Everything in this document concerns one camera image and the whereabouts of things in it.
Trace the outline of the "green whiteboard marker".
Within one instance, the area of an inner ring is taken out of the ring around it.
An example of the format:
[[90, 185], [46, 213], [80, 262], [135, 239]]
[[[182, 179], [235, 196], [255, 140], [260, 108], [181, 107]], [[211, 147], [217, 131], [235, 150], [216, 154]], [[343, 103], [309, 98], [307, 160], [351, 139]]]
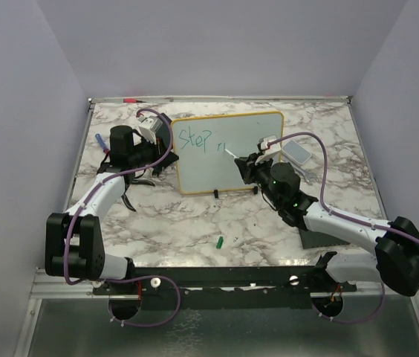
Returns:
[[230, 155], [232, 158], [238, 158], [233, 152], [231, 152], [230, 150], [228, 150], [228, 149], [224, 149], [224, 151], [228, 154], [228, 155]]

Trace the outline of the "yellow framed whiteboard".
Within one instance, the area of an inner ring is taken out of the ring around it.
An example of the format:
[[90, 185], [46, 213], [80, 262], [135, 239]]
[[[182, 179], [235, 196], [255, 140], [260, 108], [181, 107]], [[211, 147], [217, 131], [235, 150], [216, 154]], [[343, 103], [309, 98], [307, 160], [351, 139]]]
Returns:
[[285, 117], [281, 112], [254, 112], [181, 118], [171, 124], [173, 150], [179, 156], [177, 177], [182, 194], [245, 190], [234, 158], [258, 151], [259, 140], [282, 137]]

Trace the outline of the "green marker cap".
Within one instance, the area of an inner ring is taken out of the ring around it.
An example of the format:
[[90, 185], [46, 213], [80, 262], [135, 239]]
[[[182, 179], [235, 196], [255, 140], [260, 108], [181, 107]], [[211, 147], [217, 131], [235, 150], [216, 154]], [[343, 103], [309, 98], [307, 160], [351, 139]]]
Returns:
[[216, 248], [217, 248], [217, 249], [221, 249], [221, 247], [222, 247], [223, 243], [224, 243], [224, 238], [223, 238], [222, 236], [220, 236], [220, 237], [218, 238], [217, 243], [216, 243]]

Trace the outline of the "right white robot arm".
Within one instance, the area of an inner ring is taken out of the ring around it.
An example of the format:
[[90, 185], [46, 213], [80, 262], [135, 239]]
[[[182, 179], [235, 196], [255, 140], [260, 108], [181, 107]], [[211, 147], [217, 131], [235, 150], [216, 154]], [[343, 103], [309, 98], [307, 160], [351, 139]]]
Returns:
[[289, 163], [260, 161], [256, 153], [234, 160], [242, 180], [255, 184], [282, 221], [301, 231], [325, 234], [364, 250], [361, 254], [326, 254], [313, 272], [314, 285], [329, 291], [338, 283], [384, 283], [411, 297], [419, 289], [419, 231], [411, 221], [369, 219], [325, 206], [300, 189]]

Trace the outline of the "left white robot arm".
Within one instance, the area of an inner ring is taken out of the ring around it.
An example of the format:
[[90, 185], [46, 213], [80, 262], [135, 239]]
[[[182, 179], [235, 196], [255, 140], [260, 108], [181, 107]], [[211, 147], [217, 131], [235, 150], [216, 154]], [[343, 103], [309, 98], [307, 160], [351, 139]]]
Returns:
[[64, 277], [69, 285], [83, 280], [104, 281], [117, 292], [130, 292], [136, 283], [128, 257], [105, 252], [101, 222], [126, 191], [138, 183], [137, 173], [160, 173], [179, 157], [172, 151], [172, 121], [154, 109], [137, 112], [139, 125], [114, 126], [109, 146], [85, 195], [64, 213], [52, 213], [45, 230], [45, 272]]

